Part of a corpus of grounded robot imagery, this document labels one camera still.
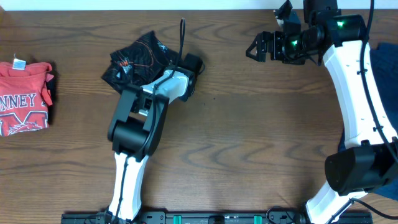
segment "red t-shirt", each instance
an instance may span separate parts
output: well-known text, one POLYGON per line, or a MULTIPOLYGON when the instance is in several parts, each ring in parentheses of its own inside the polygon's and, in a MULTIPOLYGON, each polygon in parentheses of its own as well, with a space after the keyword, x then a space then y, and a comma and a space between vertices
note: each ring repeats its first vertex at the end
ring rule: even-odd
POLYGON ((0 136, 48 127, 52 100, 46 82, 53 78, 51 70, 49 63, 33 63, 25 70, 0 63, 0 136))

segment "red shirt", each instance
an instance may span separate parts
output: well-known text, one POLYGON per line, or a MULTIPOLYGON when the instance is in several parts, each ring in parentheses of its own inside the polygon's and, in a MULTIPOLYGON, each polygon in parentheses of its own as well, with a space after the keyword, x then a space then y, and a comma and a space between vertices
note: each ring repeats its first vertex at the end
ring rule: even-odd
POLYGON ((49 63, 27 65, 14 70, 12 64, 0 63, 0 136, 47 128, 48 109, 52 105, 46 82, 49 63))

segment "white tag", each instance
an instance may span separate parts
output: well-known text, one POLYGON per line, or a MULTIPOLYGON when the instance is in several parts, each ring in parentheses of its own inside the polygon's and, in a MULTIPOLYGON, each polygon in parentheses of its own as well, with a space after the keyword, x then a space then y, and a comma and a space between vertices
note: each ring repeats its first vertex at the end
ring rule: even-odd
POLYGON ((19 60, 18 58, 14 58, 14 63, 12 64, 12 69, 16 70, 25 70, 26 62, 23 60, 19 60))

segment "wooden table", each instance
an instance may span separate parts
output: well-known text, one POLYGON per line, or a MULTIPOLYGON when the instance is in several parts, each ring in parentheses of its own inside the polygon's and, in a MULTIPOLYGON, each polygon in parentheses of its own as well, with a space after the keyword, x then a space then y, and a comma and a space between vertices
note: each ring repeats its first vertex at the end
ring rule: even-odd
MULTIPOLYGON (((367 11, 344 13, 368 18, 367 11)), ((115 162, 106 132, 119 95, 100 76, 111 52, 150 30, 178 50, 181 17, 184 52, 203 57, 206 72, 192 98, 169 107, 146 167, 143 204, 267 210, 297 207, 316 194, 325 158, 340 140, 340 107, 325 67, 245 57, 258 32, 277 29, 271 11, 6 12, 0 61, 16 52, 28 62, 55 63, 58 100, 50 128, 0 140, 1 223, 60 223, 66 211, 109 205, 115 162)), ((376 11, 373 47, 398 43, 397 20, 397 11, 376 11)), ((374 194, 364 200, 398 214, 395 201, 374 194)))

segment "blue cloth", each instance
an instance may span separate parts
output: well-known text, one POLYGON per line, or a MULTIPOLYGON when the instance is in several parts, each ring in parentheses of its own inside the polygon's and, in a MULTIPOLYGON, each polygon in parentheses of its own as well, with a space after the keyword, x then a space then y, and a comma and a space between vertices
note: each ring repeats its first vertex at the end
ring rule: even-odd
MULTIPOLYGON (((371 65, 384 110, 392 127, 398 130, 398 45, 380 44, 378 49, 371 50, 371 65)), ((339 151, 345 150, 344 141, 343 131, 339 151)), ((398 201, 398 178, 375 193, 398 201)))

